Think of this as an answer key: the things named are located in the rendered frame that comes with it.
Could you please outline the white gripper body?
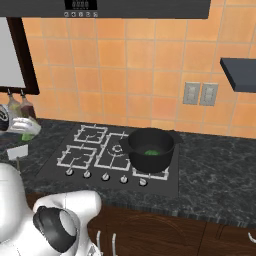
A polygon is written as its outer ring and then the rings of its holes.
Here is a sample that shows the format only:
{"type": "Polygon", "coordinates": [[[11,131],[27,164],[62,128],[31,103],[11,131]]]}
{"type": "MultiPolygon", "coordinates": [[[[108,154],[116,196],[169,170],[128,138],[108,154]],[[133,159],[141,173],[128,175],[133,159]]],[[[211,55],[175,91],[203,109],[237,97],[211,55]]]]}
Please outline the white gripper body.
{"type": "Polygon", "coordinates": [[[8,132],[19,134],[33,134],[37,135],[41,131],[41,126],[32,117],[16,117],[11,121],[8,132]]]}

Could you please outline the white spatula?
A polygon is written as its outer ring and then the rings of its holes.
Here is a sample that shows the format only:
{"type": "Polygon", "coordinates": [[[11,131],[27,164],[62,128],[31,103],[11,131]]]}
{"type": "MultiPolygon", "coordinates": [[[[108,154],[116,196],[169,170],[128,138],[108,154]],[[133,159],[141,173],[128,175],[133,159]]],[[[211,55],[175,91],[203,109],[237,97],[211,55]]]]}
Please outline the white spatula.
{"type": "Polygon", "coordinates": [[[17,170],[20,170],[20,159],[28,155],[28,145],[22,145],[7,150],[8,159],[16,162],[17,170]]]}

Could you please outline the black cooking pot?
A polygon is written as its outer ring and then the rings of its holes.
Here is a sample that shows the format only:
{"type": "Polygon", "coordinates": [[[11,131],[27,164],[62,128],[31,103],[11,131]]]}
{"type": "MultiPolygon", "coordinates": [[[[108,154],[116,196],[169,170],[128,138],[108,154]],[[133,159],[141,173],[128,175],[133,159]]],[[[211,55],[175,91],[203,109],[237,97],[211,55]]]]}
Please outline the black cooking pot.
{"type": "Polygon", "coordinates": [[[127,138],[121,139],[119,144],[136,170],[153,174],[164,171],[170,165],[175,146],[182,142],[181,136],[174,130],[139,128],[127,138]],[[144,155],[144,152],[149,149],[158,150],[160,155],[144,155]]]}

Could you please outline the dark brown sauce bottle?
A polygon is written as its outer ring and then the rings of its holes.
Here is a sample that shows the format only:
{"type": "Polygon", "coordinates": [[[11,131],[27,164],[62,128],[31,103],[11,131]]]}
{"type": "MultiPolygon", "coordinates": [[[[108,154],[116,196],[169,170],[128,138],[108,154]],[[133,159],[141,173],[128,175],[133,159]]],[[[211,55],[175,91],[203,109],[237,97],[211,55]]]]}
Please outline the dark brown sauce bottle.
{"type": "Polygon", "coordinates": [[[22,97],[22,103],[20,105],[21,112],[25,118],[36,118],[34,106],[31,102],[29,102],[26,98],[26,95],[24,92],[21,92],[21,97],[22,97]]]}

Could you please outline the black gas hob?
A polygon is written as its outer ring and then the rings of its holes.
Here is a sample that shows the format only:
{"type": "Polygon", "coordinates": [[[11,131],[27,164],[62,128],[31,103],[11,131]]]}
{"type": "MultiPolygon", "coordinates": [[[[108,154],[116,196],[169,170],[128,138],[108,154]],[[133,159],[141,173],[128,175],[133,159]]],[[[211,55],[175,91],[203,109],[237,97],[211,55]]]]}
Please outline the black gas hob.
{"type": "Polygon", "coordinates": [[[76,185],[93,185],[177,197],[180,143],[175,146],[171,163],[164,171],[146,174],[131,165],[129,156],[122,152],[119,144],[121,139],[127,138],[136,129],[139,128],[92,123],[77,124],[44,164],[37,177],[76,185]],[[68,169],[74,171],[72,176],[65,174],[68,169]],[[91,177],[88,179],[83,177],[87,170],[91,172],[91,177]],[[110,175],[108,181],[101,179],[105,173],[110,175]],[[120,183],[123,175],[128,178],[126,184],[120,183]],[[140,178],[147,180],[147,186],[139,185],[140,178]]]}

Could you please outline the arched dark wood cupboard door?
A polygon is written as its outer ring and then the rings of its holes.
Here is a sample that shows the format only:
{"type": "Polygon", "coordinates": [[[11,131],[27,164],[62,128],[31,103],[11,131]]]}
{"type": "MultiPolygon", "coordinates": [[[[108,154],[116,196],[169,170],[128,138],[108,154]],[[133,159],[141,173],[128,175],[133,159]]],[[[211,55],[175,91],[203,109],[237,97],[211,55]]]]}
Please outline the arched dark wood cupboard door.
{"type": "Polygon", "coordinates": [[[105,207],[105,213],[111,256],[113,233],[118,256],[198,255],[204,221],[110,206],[105,207]]]}

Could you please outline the white-door wall cabinet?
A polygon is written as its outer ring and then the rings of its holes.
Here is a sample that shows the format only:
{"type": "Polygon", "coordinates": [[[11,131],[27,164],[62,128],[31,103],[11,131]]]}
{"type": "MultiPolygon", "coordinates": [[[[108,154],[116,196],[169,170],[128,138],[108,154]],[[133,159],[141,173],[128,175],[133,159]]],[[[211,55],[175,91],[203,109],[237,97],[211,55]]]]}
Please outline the white-door wall cabinet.
{"type": "Polygon", "coordinates": [[[23,22],[0,17],[0,92],[40,93],[23,22]]]}

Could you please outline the grey wall socket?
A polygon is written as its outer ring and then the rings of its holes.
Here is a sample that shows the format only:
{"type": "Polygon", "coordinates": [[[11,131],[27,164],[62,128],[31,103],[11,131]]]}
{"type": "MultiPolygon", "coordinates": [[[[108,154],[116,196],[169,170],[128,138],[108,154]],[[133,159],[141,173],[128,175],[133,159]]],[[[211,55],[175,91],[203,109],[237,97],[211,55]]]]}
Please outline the grey wall socket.
{"type": "Polygon", "coordinates": [[[183,103],[196,105],[200,91],[199,82],[186,82],[184,87],[183,103]]]}
{"type": "Polygon", "coordinates": [[[202,106],[213,106],[216,101],[217,91],[217,83],[204,83],[200,97],[200,104],[202,106]]]}

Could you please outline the dark grey wall shelf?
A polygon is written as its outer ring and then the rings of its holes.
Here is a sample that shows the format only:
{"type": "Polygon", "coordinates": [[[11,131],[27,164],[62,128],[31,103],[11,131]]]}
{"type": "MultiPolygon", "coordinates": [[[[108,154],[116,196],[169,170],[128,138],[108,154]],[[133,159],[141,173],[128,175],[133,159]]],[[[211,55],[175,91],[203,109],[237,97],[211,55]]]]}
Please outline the dark grey wall shelf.
{"type": "Polygon", "coordinates": [[[220,65],[234,92],[256,93],[256,59],[221,58],[220,65]]]}

